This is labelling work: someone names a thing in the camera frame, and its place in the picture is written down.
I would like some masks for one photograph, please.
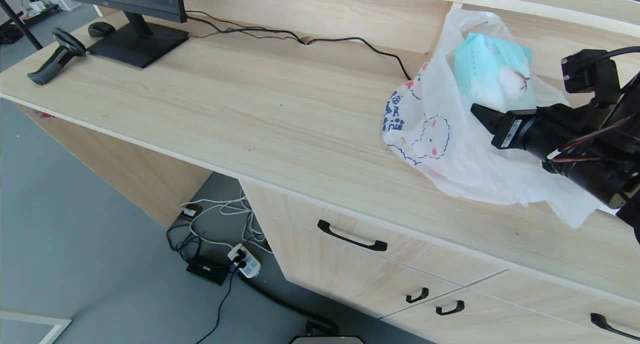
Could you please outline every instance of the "barcode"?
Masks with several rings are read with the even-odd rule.
[[[518,128],[520,127],[521,123],[522,123],[522,119],[516,119],[513,121],[513,124],[511,125],[511,128],[509,129],[507,136],[504,137],[504,140],[502,141],[502,145],[500,145],[500,148],[507,148],[512,143],[512,139],[514,139],[516,132],[518,132]]]

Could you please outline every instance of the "monitor stand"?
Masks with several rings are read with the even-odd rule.
[[[189,39],[187,31],[147,23],[141,14],[124,14],[129,23],[91,45],[88,52],[146,68]]]

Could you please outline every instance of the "white cable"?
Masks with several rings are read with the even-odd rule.
[[[200,214],[197,214],[197,215],[196,215],[196,216],[195,216],[195,217],[190,221],[190,223],[189,223],[189,230],[190,230],[191,234],[193,234],[193,235],[195,235],[196,237],[200,238],[200,240],[202,240],[203,242],[206,242],[206,243],[209,243],[209,244],[215,244],[215,245],[217,245],[217,246],[226,246],[226,247],[229,247],[229,248],[233,249],[233,248],[234,248],[234,246],[233,246],[233,245],[231,245],[231,244],[229,244],[229,243],[222,243],[221,241],[213,241],[213,240],[206,239],[205,237],[203,237],[202,235],[198,234],[198,233],[197,233],[197,232],[195,232],[195,230],[194,230],[194,223],[195,223],[196,219],[198,219],[198,218],[199,218],[199,216],[201,216],[201,215],[205,214],[206,212],[208,212],[208,211],[210,211],[210,210],[212,210],[212,209],[215,209],[215,208],[217,208],[217,207],[220,207],[220,205],[215,205],[215,206],[212,206],[212,207],[208,207],[208,208],[204,209],[202,212],[200,212]]]
[[[240,189],[240,198],[238,199],[233,199],[233,200],[225,200],[225,201],[217,201],[217,200],[210,200],[210,199],[199,199],[199,200],[194,200],[192,202],[185,202],[185,203],[181,203],[180,207],[184,208],[186,205],[189,204],[197,204],[197,203],[202,203],[202,202],[207,202],[207,203],[213,203],[215,205],[208,207],[206,209],[204,209],[202,212],[200,212],[198,215],[196,215],[189,223],[189,230],[191,232],[191,234],[193,234],[195,237],[200,238],[203,242],[209,243],[209,244],[214,244],[217,246],[226,246],[228,248],[233,249],[234,246],[229,244],[229,243],[224,243],[221,241],[213,241],[213,240],[209,240],[206,239],[205,237],[203,237],[202,235],[198,234],[195,230],[194,230],[194,223],[195,221],[203,214],[205,214],[206,212],[213,210],[215,208],[219,208],[218,212],[222,215],[237,215],[237,214],[247,214],[247,220],[244,223],[244,228],[242,230],[242,242],[246,242],[246,243],[250,243],[253,244],[254,246],[256,246],[258,249],[269,253],[269,254],[273,254],[274,252],[268,250],[267,248],[264,248],[260,243],[265,241],[265,233],[259,231],[259,230],[255,230],[254,229],[254,219],[255,214],[254,211],[251,209],[251,207],[247,207],[247,205],[245,204],[245,201],[247,201],[247,196],[245,195],[244,191],[242,189]],[[232,203],[240,203],[240,205],[242,207],[234,207],[231,206]],[[224,209],[229,209],[229,210],[233,210],[233,212],[226,212],[224,211]],[[250,234],[253,235],[253,237],[245,237],[245,232],[249,232]]]

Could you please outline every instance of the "gray floor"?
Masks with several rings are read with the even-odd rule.
[[[90,6],[60,13],[32,31],[43,45],[51,28],[73,30],[95,17]],[[35,50],[26,39],[0,47],[0,70]],[[59,344],[192,344],[215,323],[226,287],[185,272],[165,231],[27,118],[0,104],[0,303],[43,315],[73,317]],[[236,198],[236,180],[214,174],[196,198]],[[238,242],[244,218],[211,212],[199,221],[206,235]],[[176,230],[176,238],[184,235]],[[207,255],[219,255],[211,249]],[[427,344],[340,303],[284,280],[274,258],[260,284],[307,310],[332,317],[345,335],[368,344]],[[304,317],[266,300],[240,280],[204,343],[287,343],[302,333]],[[48,328],[1,322],[0,341],[36,344]]]

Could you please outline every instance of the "computer mouse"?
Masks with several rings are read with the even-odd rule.
[[[107,22],[94,22],[89,25],[90,37],[106,37],[116,31],[113,25]]]

